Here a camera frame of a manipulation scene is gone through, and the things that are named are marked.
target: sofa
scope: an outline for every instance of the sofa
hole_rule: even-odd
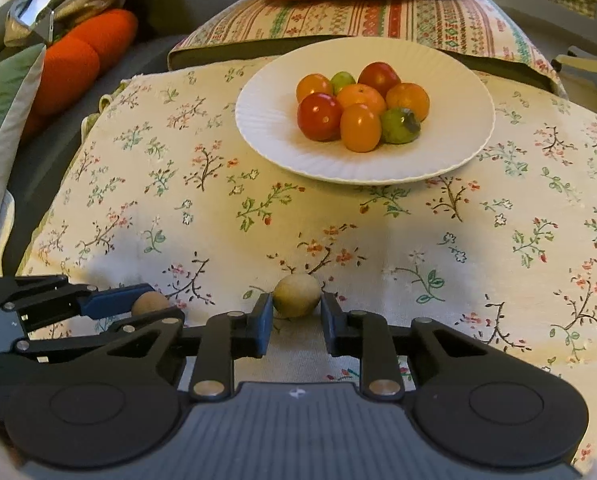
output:
[[[98,111],[99,98],[123,79],[167,70],[167,54],[179,41],[237,0],[126,0],[138,18],[136,40],[123,59],[105,73],[72,107],[57,116],[35,139],[22,146],[8,190],[14,197],[14,227],[3,254],[3,272],[14,274],[34,229],[60,187],[81,144],[83,118]],[[11,2],[0,7],[0,60],[18,52],[4,48],[5,18]]]

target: small wooden ball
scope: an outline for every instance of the small wooden ball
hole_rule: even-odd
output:
[[[321,286],[309,274],[290,274],[278,282],[272,300],[282,316],[309,316],[321,301]]]
[[[157,310],[165,310],[169,308],[170,302],[168,299],[155,290],[150,290],[141,295],[132,305],[132,316],[141,316]]]

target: floral fabric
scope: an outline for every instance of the floral fabric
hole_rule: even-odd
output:
[[[480,75],[496,127],[470,163],[415,184],[338,186],[280,170],[240,136],[236,99],[269,60],[134,78],[86,138],[21,273],[148,282],[202,324],[308,272],[346,310],[434,317],[561,375],[590,410],[576,463],[597,457],[597,115]],[[355,360],[326,354],[318,316],[274,326],[237,381],[357,378]],[[402,373],[411,386],[405,358]]]
[[[552,81],[558,74],[525,33],[492,0],[240,0],[170,52],[304,36],[382,36],[466,56],[522,63]]]

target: orange pillow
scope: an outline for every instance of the orange pillow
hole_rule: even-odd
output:
[[[25,127],[21,133],[20,145],[24,146],[29,140],[32,140],[36,135],[41,132],[50,123],[50,117],[44,117],[30,111],[25,121]]]
[[[99,69],[98,54],[87,43],[69,34],[58,40],[45,54],[32,112],[52,116],[70,107],[94,84]]]
[[[138,20],[129,10],[106,10],[73,28],[66,38],[78,38],[99,56],[101,74],[116,65],[136,38]]]

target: flower pattern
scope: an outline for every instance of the flower pattern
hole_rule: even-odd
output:
[[[346,310],[433,317],[562,376],[589,406],[585,467],[597,456],[597,116],[480,75],[500,109],[474,160],[345,187],[276,168],[240,136],[234,104],[269,60],[135,77],[75,156],[20,273],[147,282],[202,324],[305,272]],[[240,362],[237,381],[295,380],[298,363],[301,380],[355,380],[358,363],[326,355],[317,323],[275,319],[274,359]],[[410,384],[405,362],[402,374]]]

